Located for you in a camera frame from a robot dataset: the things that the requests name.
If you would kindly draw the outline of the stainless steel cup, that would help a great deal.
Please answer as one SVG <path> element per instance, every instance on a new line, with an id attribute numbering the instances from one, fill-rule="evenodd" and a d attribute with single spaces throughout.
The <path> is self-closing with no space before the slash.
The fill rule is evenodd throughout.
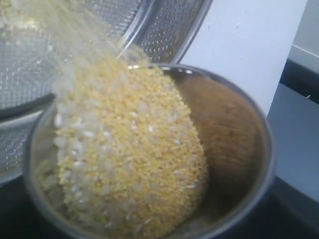
<path id="1" fill-rule="evenodd" d="M 269 125 L 257 104 L 227 79 L 199 68 L 160 63 L 171 76 L 199 129 L 208 157 L 210 185 L 199 208 L 167 235 L 169 239 L 230 238 L 232 230 L 261 201 L 274 179 Z M 26 146 L 23 179 L 40 213 L 73 239 L 100 239 L 67 217 L 57 183 L 53 145 L 55 103 L 40 115 Z"/>

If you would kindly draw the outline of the pile of beige rice grains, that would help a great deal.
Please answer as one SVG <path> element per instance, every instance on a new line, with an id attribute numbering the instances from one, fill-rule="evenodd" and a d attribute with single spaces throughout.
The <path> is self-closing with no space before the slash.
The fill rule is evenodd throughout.
<path id="1" fill-rule="evenodd" d="M 198 208 L 208 165 L 174 79 L 148 56 L 63 63 L 51 84 L 57 183 L 67 217 L 102 239 L 158 239 Z"/>

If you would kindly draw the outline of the round steel mesh sieve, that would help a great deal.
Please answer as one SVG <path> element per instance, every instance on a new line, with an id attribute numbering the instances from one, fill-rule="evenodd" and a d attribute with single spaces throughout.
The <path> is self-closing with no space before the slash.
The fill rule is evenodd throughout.
<path id="1" fill-rule="evenodd" d="M 0 3 L 0 182 L 21 175 L 27 134 L 63 63 L 110 51 L 177 63 L 209 0 L 3 0 Z"/>

